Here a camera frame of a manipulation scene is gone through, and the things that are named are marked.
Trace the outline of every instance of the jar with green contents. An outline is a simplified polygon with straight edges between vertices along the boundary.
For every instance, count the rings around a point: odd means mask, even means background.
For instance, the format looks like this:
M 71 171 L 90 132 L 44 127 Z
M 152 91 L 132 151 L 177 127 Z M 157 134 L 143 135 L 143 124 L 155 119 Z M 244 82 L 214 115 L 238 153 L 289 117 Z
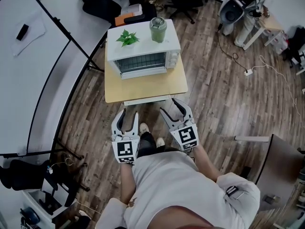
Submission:
M 153 18 L 149 23 L 149 28 L 152 33 L 152 40 L 158 43 L 164 41 L 167 24 L 165 19 L 161 17 Z

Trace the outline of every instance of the wooden desk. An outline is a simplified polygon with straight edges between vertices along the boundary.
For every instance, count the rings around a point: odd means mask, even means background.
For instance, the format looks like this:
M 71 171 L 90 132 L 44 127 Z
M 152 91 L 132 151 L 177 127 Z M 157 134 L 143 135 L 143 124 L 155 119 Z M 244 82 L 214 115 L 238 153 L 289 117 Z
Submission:
M 167 73 L 135 77 L 122 80 L 108 64 L 105 54 L 105 101 L 125 101 L 125 105 L 142 104 L 170 99 L 172 94 L 188 91 L 181 57 L 174 69 Z
M 278 136 L 236 136 L 236 141 L 263 142 L 268 151 L 258 176 L 254 179 L 261 191 L 259 210 L 284 207 L 288 202 L 302 167 L 304 155 Z M 265 202 L 266 196 L 280 197 L 278 202 Z
M 218 16 L 220 16 L 220 11 L 221 9 L 224 7 L 224 5 L 228 2 L 229 0 L 225 0 L 219 11 L 218 11 Z M 277 31 L 277 33 L 274 34 L 274 36 L 272 38 L 270 38 L 264 45 L 267 46 L 269 45 L 282 31 L 283 28 L 280 25 L 280 23 L 276 20 L 276 18 L 274 17 L 274 15 L 272 13 L 270 13 L 270 17 L 266 18 L 264 16 L 262 16 L 259 19 L 259 25 L 261 26 L 260 29 L 258 29 L 257 33 L 249 40 L 249 42 L 247 42 L 247 44 L 243 47 L 244 50 L 247 50 L 252 43 L 264 32 L 264 30 L 271 30 L 271 31 Z

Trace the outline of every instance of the wood plank floor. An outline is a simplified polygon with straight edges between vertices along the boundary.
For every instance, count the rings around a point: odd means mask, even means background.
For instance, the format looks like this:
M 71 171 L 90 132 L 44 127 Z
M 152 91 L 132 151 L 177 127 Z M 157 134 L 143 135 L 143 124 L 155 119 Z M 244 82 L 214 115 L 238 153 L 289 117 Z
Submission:
M 187 93 L 175 97 L 192 108 L 200 140 L 217 168 L 222 173 L 233 171 L 239 174 L 244 165 L 250 166 L 253 168 L 251 180 L 258 172 L 266 150 L 260 145 L 235 142 L 233 136 L 268 136 L 273 133 L 295 148 L 303 148 L 305 135 L 302 121 L 305 119 L 296 113 L 282 76 L 271 68 L 255 68 L 254 74 L 245 77 L 244 69 L 221 52 L 215 34 L 219 8 L 220 3 L 209 0 L 198 14 L 192 14 L 196 21 L 194 25 L 184 15 L 174 19 L 189 88 Z M 161 15 L 168 18 L 173 11 L 164 10 Z M 247 51 L 235 47 L 233 41 L 240 27 L 241 24 L 228 37 L 219 35 L 222 48 L 229 54 L 238 53 L 238 62 L 247 69 L 263 65 L 259 55 L 264 56 L 268 64 L 287 78 L 292 95 L 297 98 L 300 114 L 305 116 L 305 97 L 301 92 L 301 77 L 295 75 L 297 69 L 290 69 L 271 46 L 264 47 L 265 38 L 259 38 Z M 104 48 L 96 53 L 95 61 L 103 67 Z M 124 126 L 129 127 L 132 113 L 136 110 L 140 121 L 148 124 L 155 138 L 161 136 L 168 145 L 175 146 L 159 114 L 160 107 L 173 117 L 181 116 L 171 101 L 128 106 L 127 125 Z M 85 162 L 89 164 L 82 172 L 82 180 L 91 191 L 80 191 L 78 201 L 99 212 L 103 211 L 110 198 L 118 198 L 120 193 L 119 165 L 111 145 L 111 122 L 123 108 L 122 103 L 105 102 L 104 75 L 88 70 L 61 127 L 61 141 L 70 150 L 84 155 Z M 259 213 L 251 228 L 269 228 L 276 221 L 280 224 L 301 188 L 295 186 L 295 192 L 285 208 Z M 94 228 L 100 215 L 84 206 L 72 207 L 66 216 L 74 215 L 79 208 L 92 216 L 90 228 Z

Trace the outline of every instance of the light wood tabletop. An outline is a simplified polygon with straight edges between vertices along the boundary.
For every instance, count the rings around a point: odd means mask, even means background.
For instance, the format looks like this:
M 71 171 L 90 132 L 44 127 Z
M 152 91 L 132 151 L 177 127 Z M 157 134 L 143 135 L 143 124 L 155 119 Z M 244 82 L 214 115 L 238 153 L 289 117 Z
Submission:
M 270 17 L 266 18 L 265 16 L 262 16 L 259 19 L 259 24 L 266 30 L 271 31 L 283 31 L 283 27 L 280 25 L 280 23 L 276 20 L 274 15 L 270 13 Z
M 179 56 L 176 67 L 167 69 L 167 73 L 122 80 L 120 75 L 108 64 L 107 53 L 105 54 L 105 101 L 107 103 L 182 94 L 187 91 L 181 56 Z

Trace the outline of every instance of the green plant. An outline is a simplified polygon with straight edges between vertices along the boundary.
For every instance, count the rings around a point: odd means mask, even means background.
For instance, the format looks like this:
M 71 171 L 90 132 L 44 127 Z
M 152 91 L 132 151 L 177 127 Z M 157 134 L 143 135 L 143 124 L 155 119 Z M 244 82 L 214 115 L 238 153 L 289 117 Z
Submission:
M 117 42 L 123 42 L 122 47 L 126 46 L 126 45 L 131 45 L 131 44 L 139 41 L 139 38 L 137 38 L 135 36 L 135 34 L 136 33 L 129 34 L 128 31 L 124 30 L 122 35 L 120 36 L 120 38 L 116 41 Z

